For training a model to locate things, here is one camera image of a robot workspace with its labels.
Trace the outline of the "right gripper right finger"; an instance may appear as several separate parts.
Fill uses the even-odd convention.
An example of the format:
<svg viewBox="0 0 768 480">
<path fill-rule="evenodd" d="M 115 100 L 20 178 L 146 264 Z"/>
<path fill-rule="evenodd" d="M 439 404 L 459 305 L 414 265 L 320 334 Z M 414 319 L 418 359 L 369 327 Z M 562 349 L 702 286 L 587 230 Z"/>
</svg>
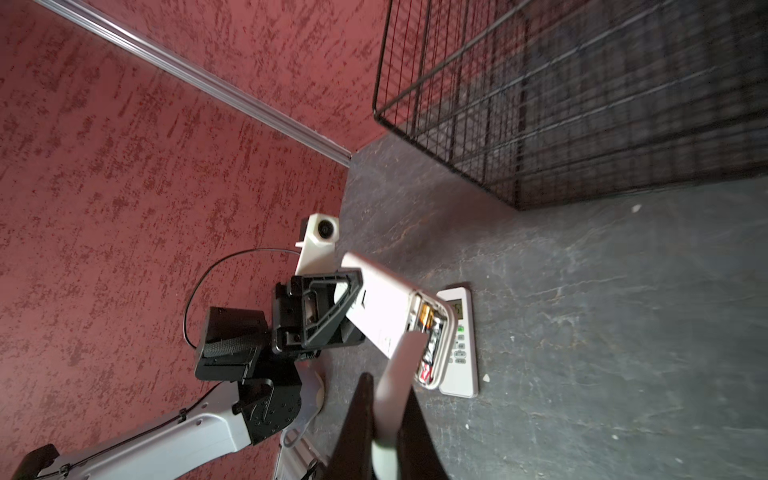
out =
<svg viewBox="0 0 768 480">
<path fill-rule="evenodd" d="M 413 389 L 405 405 L 397 434 L 396 455 L 399 479 L 448 480 Z"/>
</svg>

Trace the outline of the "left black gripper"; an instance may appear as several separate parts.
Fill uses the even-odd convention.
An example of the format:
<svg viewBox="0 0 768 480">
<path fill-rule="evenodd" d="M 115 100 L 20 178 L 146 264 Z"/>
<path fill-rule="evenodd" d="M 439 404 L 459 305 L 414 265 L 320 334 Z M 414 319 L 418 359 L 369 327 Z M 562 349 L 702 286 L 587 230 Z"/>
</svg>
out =
<svg viewBox="0 0 768 480">
<path fill-rule="evenodd" d="M 364 334 L 347 314 L 362 287 L 360 269 L 296 275 L 278 284 L 272 311 L 275 354 L 309 360 L 325 349 L 361 344 Z"/>
</svg>

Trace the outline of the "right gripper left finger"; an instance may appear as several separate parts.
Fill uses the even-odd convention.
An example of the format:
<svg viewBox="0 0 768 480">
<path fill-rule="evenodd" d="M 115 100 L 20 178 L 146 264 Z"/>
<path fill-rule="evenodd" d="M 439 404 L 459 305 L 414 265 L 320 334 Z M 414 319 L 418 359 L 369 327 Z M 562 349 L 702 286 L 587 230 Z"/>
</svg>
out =
<svg viewBox="0 0 768 480">
<path fill-rule="evenodd" d="M 370 480 L 373 478 L 372 441 L 374 436 L 374 380 L 363 373 L 349 404 L 338 442 L 326 468 L 324 479 Z"/>
</svg>

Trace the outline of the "white battery cover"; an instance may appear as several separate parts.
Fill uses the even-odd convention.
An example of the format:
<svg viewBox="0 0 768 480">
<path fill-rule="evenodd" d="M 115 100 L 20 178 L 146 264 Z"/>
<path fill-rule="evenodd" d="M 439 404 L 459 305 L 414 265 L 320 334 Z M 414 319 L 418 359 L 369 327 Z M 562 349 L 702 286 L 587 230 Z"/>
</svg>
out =
<svg viewBox="0 0 768 480">
<path fill-rule="evenodd" d="M 424 332 L 404 333 L 376 387 L 371 458 L 373 473 L 378 479 L 397 479 L 399 476 L 397 434 L 428 339 Z"/>
</svg>

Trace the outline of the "grey white remote control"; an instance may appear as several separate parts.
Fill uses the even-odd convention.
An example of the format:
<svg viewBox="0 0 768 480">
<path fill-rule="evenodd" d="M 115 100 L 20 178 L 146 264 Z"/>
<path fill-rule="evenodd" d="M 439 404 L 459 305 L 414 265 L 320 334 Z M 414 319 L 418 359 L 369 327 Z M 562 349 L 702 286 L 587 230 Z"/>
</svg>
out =
<svg viewBox="0 0 768 480">
<path fill-rule="evenodd" d="M 363 276 L 362 292 L 347 314 L 347 318 L 386 357 L 392 357 L 400 338 L 410 331 L 421 332 L 417 327 L 418 314 L 423 303 L 428 303 L 447 318 L 441 346 L 435 364 L 434 380 L 422 385 L 428 390 L 440 387 L 451 350 L 454 346 L 458 322 L 453 309 L 436 294 L 424 290 L 398 276 L 385 266 L 348 252 L 341 260 L 342 270 L 360 269 Z"/>
</svg>

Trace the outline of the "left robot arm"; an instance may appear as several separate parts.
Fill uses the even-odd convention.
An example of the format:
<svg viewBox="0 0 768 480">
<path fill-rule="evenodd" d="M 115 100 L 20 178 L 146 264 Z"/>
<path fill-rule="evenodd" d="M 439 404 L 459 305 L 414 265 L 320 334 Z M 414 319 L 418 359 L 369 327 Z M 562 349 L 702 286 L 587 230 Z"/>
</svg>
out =
<svg viewBox="0 0 768 480">
<path fill-rule="evenodd" d="M 190 406 L 77 453 L 52 444 L 28 453 L 16 479 L 176 479 L 275 434 L 301 439 L 325 400 L 309 363 L 363 336 L 346 314 L 363 287 L 360 270 L 294 276 L 275 289 L 274 324 L 258 310 L 212 307 L 195 375 L 213 386 Z"/>
</svg>

